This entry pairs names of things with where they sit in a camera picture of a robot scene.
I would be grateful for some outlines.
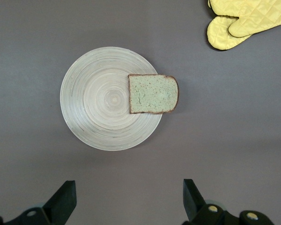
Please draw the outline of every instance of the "tabletop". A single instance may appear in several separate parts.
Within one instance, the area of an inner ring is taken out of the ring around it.
[[[207,40],[207,0],[0,0],[0,216],[75,180],[67,225],[180,225],[183,179],[238,216],[281,225],[281,26],[227,51]],[[153,134],[122,151],[80,141],[59,94],[69,67],[115,46],[177,79]]]

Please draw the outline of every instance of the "brown crust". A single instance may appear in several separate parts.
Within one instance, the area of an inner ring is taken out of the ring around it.
[[[163,75],[163,74],[129,74],[129,75],[128,75],[128,85],[129,85],[129,113],[130,113],[130,114],[139,114],[139,113],[163,114],[163,113],[165,113],[165,112],[151,112],[151,111],[148,111],[148,112],[131,112],[131,90],[130,90],[130,79],[129,79],[129,77],[130,77],[130,76],[152,76],[152,75],[162,75],[162,76],[164,76],[164,77],[167,78],[167,79],[174,79],[174,81],[175,81],[176,84],[177,84],[177,90],[178,90],[176,105],[174,106],[174,108],[173,108],[172,110],[165,111],[165,112],[166,112],[166,113],[171,113],[172,111],[174,111],[174,110],[176,109],[176,106],[177,106],[178,100],[179,100],[180,91],[179,91],[178,82],[177,82],[177,80],[175,79],[175,77],[173,77],[173,76],[168,76],[168,75]]]

